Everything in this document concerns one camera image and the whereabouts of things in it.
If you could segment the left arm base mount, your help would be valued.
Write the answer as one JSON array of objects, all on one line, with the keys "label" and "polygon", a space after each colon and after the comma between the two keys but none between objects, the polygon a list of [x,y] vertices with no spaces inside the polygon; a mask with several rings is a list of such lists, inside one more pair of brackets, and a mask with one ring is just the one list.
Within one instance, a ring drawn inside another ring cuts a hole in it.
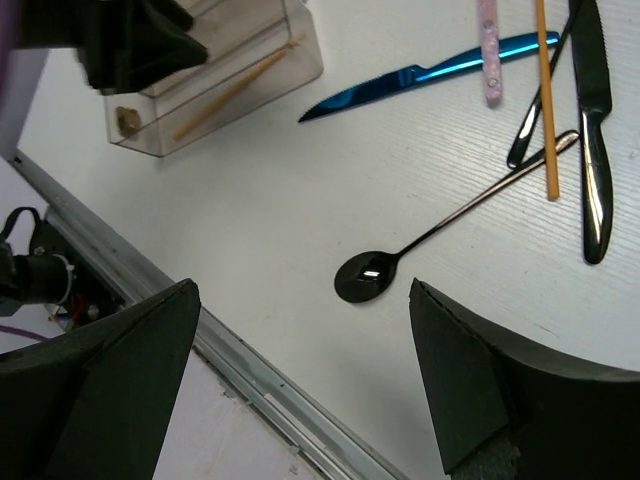
[{"label": "left arm base mount", "polygon": [[[9,236],[23,214],[33,217],[34,228],[28,252],[18,255]],[[124,300],[35,208],[22,206],[1,229],[1,315],[25,305],[51,306],[53,321],[69,330],[116,313]]]}]

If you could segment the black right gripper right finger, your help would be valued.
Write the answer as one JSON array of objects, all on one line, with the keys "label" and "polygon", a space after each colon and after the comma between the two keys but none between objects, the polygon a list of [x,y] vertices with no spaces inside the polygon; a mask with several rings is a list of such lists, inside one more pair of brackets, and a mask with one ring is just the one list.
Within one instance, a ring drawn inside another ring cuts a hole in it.
[{"label": "black right gripper right finger", "polygon": [[549,348],[418,280],[410,319],[449,477],[638,477],[637,372]]}]

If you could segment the black round spoon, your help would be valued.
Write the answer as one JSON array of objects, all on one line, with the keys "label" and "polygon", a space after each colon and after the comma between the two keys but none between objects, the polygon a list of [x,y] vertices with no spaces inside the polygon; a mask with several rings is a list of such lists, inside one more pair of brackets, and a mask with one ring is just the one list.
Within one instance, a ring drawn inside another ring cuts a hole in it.
[{"label": "black round spoon", "polygon": [[403,256],[417,248],[465,214],[488,201],[507,187],[515,184],[545,162],[542,148],[502,179],[478,194],[469,202],[445,217],[439,223],[395,253],[371,250],[359,253],[347,260],[336,272],[334,290],[338,297],[351,304],[366,303],[382,295],[395,279],[398,264]]}]

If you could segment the yellow chopstick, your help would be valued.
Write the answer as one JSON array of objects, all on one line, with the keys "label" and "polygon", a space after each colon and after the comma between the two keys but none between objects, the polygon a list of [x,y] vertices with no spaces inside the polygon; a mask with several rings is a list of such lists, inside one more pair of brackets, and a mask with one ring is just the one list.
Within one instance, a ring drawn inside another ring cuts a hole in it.
[{"label": "yellow chopstick", "polygon": [[290,50],[293,50],[306,38],[305,34],[300,34],[287,42],[285,46],[275,53],[268,56],[266,59],[260,61],[254,66],[243,78],[241,78],[234,85],[227,88],[220,96],[207,104],[202,110],[196,113],[190,118],[184,125],[179,127],[172,133],[172,139],[174,141],[180,141],[185,136],[190,134],[205,120],[214,115],[217,111],[222,109],[236,96],[244,92],[255,80],[257,80],[268,69],[274,66],[277,62],[283,59]]},{"label": "yellow chopstick", "polygon": [[557,165],[552,82],[547,44],[545,4],[543,0],[535,1],[535,13],[539,42],[538,58],[540,99],[544,128],[547,197],[550,201],[556,201],[560,196],[560,184]]}]

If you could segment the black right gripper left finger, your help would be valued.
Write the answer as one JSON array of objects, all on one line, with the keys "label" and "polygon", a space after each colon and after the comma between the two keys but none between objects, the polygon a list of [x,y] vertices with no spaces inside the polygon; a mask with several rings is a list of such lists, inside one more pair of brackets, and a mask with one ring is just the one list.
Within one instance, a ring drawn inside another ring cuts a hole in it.
[{"label": "black right gripper left finger", "polygon": [[2,354],[2,478],[152,478],[200,309],[198,287],[185,279]]}]

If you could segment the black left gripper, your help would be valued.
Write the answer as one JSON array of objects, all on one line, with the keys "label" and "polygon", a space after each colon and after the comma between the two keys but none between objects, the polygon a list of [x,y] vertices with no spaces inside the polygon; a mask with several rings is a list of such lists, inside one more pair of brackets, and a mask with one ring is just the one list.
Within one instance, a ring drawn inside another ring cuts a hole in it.
[{"label": "black left gripper", "polygon": [[189,35],[195,19],[176,1],[80,1],[77,57],[103,95],[137,93],[204,64],[208,50]]}]

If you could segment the pink handled fork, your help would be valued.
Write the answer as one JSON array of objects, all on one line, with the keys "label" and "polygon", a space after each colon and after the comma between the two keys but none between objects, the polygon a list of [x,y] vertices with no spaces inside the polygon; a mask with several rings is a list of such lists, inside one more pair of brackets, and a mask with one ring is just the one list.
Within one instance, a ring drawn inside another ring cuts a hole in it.
[{"label": "pink handled fork", "polygon": [[495,108],[502,100],[503,88],[499,56],[497,2],[495,0],[479,0],[477,8],[485,99],[490,108]]}]

